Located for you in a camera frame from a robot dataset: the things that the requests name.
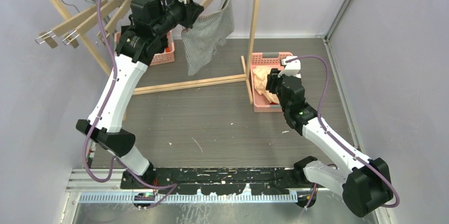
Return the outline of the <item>beige underwear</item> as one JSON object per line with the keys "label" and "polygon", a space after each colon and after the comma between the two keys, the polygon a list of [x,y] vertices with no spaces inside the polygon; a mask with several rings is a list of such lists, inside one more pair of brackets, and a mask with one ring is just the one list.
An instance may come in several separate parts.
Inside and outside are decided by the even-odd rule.
{"label": "beige underwear", "polygon": [[268,90],[266,90],[267,76],[271,72],[271,69],[272,69],[271,67],[267,67],[267,66],[256,66],[253,69],[255,90],[259,95],[264,96],[266,99],[269,95],[275,95],[275,94],[270,93]]}

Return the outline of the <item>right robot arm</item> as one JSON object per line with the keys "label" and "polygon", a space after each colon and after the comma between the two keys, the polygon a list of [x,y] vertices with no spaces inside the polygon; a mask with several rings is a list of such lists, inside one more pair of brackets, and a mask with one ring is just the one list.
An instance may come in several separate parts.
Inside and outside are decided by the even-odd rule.
{"label": "right robot arm", "polygon": [[267,75],[266,90],[277,95],[287,125],[318,146],[335,164],[332,168],[313,156],[298,161],[294,172],[298,186],[324,186],[340,195],[358,217],[388,206],[394,192],[387,163],[365,155],[338,135],[306,102],[300,76],[273,68]]}

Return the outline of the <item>grey striped underwear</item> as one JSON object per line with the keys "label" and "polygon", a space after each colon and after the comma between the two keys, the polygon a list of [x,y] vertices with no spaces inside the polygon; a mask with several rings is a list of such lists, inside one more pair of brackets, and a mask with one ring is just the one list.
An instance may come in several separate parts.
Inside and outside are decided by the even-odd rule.
{"label": "grey striped underwear", "polygon": [[192,28],[183,29],[188,75],[195,75],[207,65],[217,52],[217,46],[226,44],[226,38],[235,30],[232,0],[221,0],[213,13],[200,16]]}

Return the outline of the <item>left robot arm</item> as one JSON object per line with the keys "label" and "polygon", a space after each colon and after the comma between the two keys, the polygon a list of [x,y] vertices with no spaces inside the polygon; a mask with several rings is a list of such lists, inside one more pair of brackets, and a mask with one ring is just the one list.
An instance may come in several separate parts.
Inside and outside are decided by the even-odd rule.
{"label": "left robot arm", "polygon": [[178,25],[191,28],[204,7],[194,0],[132,0],[130,9],[130,24],[121,28],[104,92],[76,129],[125,164],[134,182],[146,189],[155,180],[152,164],[137,149],[135,135],[122,128],[122,119],[137,83],[167,47],[168,33]]}

